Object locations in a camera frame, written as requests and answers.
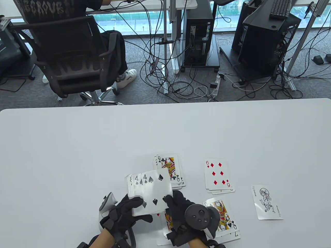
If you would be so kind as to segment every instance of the glass window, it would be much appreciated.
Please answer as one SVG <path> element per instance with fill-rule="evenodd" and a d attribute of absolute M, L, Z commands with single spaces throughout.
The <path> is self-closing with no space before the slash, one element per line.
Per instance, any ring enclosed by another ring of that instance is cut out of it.
<path fill-rule="evenodd" d="M 235 31 L 240 11 L 243 5 L 243 2 L 245 0 L 235 0 L 225 6 L 219 6 L 216 20 L 215 20 L 215 26 L 214 30 L 217 31 Z M 213 1 L 210 2 L 211 8 L 213 8 Z M 321 17 L 316 18 L 316 21 L 313 25 L 313 27 L 321 27 L 324 23 L 329 11 L 331 9 L 331 6 L 327 6 L 324 13 Z M 311 17 L 311 13 L 308 13 L 306 18 L 306 10 L 307 7 L 293 7 L 291 10 L 291 13 L 295 16 L 302 19 L 299 28 L 305 28 L 308 24 L 309 18 Z M 152 33 L 155 33 L 155 30 L 157 28 L 158 18 L 160 15 L 160 12 L 149 12 L 150 19 L 151 19 L 151 31 Z M 137 34 L 149 34 L 150 27 L 149 22 L 147 18 L 147 14 L 145 12 L 137 12 L 137 13 L 112 13 L 112 14 L 102 14 L 102 15 L 94 15 L 95 20 L 97 23 L 104 29 L 104 30 L 118 30 L 123 33 L 123 35 L 134 35 L 135 31 Z M 167 33 L 171 33 L 171 24 L 169 24 L 169 17 L 167 17 Z M 163 33 L 163 18 L 161 23 L 161 26 L 158 28 L 157 33 Z M 330 24 L 329 22 L 326 22 L 324 25 L 325 27 L 328 27 Z"/>

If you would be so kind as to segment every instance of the chair base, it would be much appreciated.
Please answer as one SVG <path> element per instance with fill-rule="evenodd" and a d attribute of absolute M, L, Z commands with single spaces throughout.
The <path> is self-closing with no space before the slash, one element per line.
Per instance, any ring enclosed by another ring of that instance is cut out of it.
<path fill-rule="evenodd" d="M 91 91 L 90 93 L 87 93 L 87 92 L 80 93 L 80 97 L 85 101 L 90 100 L 91 103 L 87 104 L 85 106 L 123 105 L 121 103 L 109 102 L 109 101 L 103 100 L 110 91 L 113 91 L 115 95 L 118 94 L 118 91 L 115 87 L 108 87 L 106 92 L 101 93 L 100 96 L 98 96 L 95 91 Z"/>

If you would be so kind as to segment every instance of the black pants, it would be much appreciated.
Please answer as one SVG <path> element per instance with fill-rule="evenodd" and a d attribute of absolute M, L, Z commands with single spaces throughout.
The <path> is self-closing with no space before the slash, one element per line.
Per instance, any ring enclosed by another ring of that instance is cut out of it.
<path fill-rule="evenodd" d="M 109 35 L 111 33 L 117 33 L 117 35 L 119 36 L 122 63 L 121 63 L 121 68 L 118 71 L 118 74 L 122 75 L 127 70 L 127 64 L 126 64 L 126 60 L 125 60 L 125 42 L 124 42 L 122 34 L 119 31 L 116 31 L 116 30 L 106 31 L 104 33 L 101 33 L 101 37 L 102 37 L 102 40 L 103 40 L 104 44 L 106 45 L 107 49 L 109 46 Z"/>

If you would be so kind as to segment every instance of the power strip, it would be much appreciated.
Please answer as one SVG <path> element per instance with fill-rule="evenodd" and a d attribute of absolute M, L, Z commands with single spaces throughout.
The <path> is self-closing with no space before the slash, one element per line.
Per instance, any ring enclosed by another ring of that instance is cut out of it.
<path fill-rule="evenodd" d="M 217 96 L 218 95 L 218 90 L 219 90 L 219 86 L 221 84 L 221 79 L 224 79 L 224 75 L 219 71 L 217 73 L 215 83 L 211 83 L 210 84 L 211 91 L 213 91 L 212 92 L 212 95 L 213 96 Z"/>

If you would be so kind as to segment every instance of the stack of playing cards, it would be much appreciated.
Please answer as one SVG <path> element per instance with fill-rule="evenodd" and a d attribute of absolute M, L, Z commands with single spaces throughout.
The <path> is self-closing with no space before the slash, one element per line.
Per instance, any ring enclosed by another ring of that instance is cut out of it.
<path fill-rule="evenodd" d="M 178 156 L 175 154 L 156 155 L 153 160 L 155 170 L 167 168 L 172 189 L 181 189 L 186 186 L 184 174 Z"/>
<path fill-rule="evenodd" d="M 224 159 L 206 158 L 204 161 L 206 189 L 213 195 L 235 192 L 230 171 Z"/>
<path fill-rule="evenodd" d="M 216 208 L 219 213 L 220 221 L 215 238 L 219 244 L 240 238 L 239 228 L 228 204 L 225 204 L 220 197 L 209 199 L 202 204 L 206 207 Z"/>
<path fill-rule="evenodd" d="M 164 168 L 125 177 L 129 199 L 139 196 L 144 200 L 140 207 L 132 209 L 132 216 L 156 214 L 168 207 L 163 201 L 165 196 L 172 196 L 168 175 L 168 169 Z"/>
<path fill-rule="evenodd" d="M 259 220 L 283 220 L 275 199 L 275 191 L 267 184 L 252 186 L 252 194 Z"/>

